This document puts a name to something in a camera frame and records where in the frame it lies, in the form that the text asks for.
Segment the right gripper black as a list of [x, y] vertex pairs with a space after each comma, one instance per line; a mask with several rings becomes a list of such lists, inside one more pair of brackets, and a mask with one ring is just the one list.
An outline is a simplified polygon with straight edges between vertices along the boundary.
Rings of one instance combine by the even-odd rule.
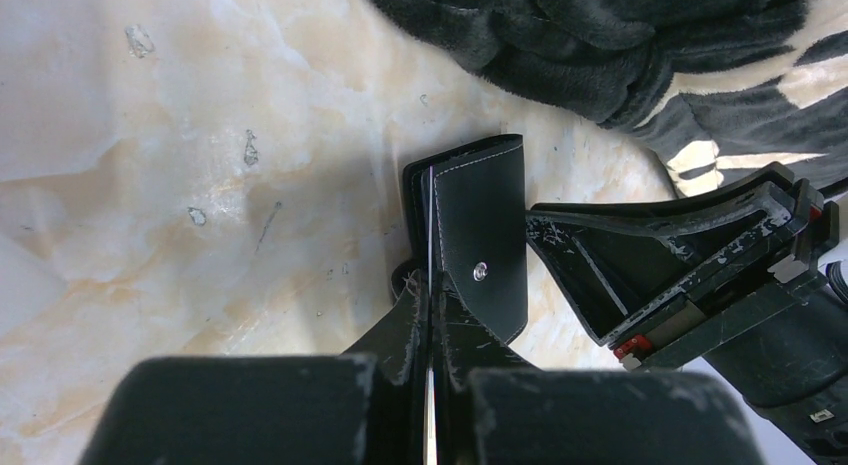
[[527, 239], [588, 335], [631, 370], [703, 357], [815, 462], [847, 459], [844, 208], [802, 183], [654, 203], [540, 203]]

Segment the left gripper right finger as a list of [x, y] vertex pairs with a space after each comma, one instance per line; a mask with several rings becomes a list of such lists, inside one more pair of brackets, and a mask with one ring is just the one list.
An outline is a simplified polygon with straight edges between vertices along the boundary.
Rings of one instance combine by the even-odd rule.
[[545, 371], [430, 286], [442, 464], [758, 464], [735, 400], [698, 373]]

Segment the black leather card holder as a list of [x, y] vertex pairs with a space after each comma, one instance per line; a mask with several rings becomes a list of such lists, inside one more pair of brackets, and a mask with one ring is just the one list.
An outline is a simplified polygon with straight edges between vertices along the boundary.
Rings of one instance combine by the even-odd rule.
[[483, 138], [403, 168], [404, 219], [431, 290], [445, 284], [502, 341], [528, 322], [524, 142]]

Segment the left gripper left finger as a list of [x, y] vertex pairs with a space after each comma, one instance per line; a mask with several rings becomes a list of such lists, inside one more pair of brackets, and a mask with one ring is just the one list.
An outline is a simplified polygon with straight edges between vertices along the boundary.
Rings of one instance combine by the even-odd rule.
[[137, 364], [85, 464], [420, 464], [426, 284], [397, 273], [391, 310], [338, 355], [172, 356]]

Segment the black floral plush blanket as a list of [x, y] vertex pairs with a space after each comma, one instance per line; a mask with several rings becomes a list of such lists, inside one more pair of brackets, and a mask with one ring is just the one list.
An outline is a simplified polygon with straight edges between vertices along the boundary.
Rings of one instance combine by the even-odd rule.
[[652, 151], [682, 196], [847, 189], [847, 0], [370, 0], [464, 70]]

